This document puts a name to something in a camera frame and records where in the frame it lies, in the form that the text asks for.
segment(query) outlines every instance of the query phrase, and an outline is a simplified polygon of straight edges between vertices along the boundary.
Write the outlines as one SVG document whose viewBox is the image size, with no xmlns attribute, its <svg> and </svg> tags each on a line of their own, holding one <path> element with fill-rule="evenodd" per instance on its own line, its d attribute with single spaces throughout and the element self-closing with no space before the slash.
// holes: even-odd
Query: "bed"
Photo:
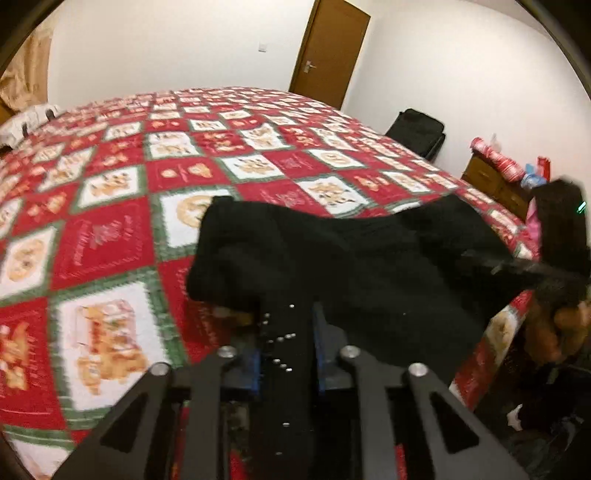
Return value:
<svg viewBox="0 0 591 480">
<path fill-rule="evenodd" d="M 0 422 L 39 479 L 147 366 L 223 345 L 226 310 L 184 279 L 211 198 L 320 216 L 389 215 L 456 193 L 515 255 L 522 222 L 323 103 L 245 87 L 132 95 L 68 111 L 0 160 Z M 451 385 L 474 408 L 525 315 L 492 319 Z M 106 329 L 112 332 L 103 341 Z"/>
</svg>

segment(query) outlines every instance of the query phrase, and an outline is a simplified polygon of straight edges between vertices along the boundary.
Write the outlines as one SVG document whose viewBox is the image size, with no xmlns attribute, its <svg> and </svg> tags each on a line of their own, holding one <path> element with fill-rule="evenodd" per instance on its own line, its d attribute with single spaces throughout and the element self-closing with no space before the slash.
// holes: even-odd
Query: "metal screw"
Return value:
<svg viewBox="0 0 591 480">
<path fill-rule="evenodd" d="M 340 356 L 343 358 L 357 358 L 360 354 L 361 349 L 355 345 L 347 345 L 340 350 Z"/>
<path fill-rule="evenodd" d="M 428 374 L 429 369 L 427 368 L 427 365 L 417 363 L 408 367 L 408 371 L 414 377 L 424 377 Z"/>
<path fill-rule="evenodd" d="M 217 349 L 217 355 L 222 358 L 234 358 L 238 351 L 231 345 L 221 346 Z"/>
<path fill-rule="evenodd" d="M 152 367 L 150 367 L 150 373 L 155 377 L 162 377 L 163 375 L 166 375 L 168 370 L 170 370 L 170 367 L 164 362 L 158 362 L 157 364 L 154 364 Z"/>
</svg>

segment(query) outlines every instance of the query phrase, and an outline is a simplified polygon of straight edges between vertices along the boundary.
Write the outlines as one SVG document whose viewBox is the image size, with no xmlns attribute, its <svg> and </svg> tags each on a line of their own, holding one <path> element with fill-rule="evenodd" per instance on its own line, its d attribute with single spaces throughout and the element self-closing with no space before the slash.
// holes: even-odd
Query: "door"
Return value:
<svg viewBox="0 0 591 480">
<path fill-rule="evenodd" d="M 318 0 L 304 35 L 290 91 L 340 108 L 369 18 L 345 0 Z"/>
</svg>

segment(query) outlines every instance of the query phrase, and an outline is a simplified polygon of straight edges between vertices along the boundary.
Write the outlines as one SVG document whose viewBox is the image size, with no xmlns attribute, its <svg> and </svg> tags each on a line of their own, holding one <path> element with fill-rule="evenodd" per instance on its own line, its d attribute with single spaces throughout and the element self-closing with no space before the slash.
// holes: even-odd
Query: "white pillow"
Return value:
<svg viewBox="0 0 591 480">
<path fill-rule="evenodd" d="M 47 123 L 46 112 L 48 110 L 51 110 L 56 117 L 61 113 L 61 109 L 57 105 L 44 103 L 29 107 L 24 112 L 4 122 L 0 127 L 0 146 L 8 145 L 11 148 L 16 148 L 24 139 L 22 125 L 27 124 L 27 131 L 29 133 L 33 132 Z"/>
</svg>

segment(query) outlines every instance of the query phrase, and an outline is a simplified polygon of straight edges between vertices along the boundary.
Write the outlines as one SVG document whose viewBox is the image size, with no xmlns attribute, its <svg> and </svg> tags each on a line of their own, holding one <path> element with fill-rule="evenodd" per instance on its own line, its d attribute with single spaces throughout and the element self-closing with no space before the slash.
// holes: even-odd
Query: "curtain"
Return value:
<svg viewBox="0 0 591 480">
<path fill-rule="evenodd" d="M 0 79 L 0 99 L 15 112 L 47 102 L 47 69 L 56 18 L 53 13 L 28 36 Z"/>
</svg>

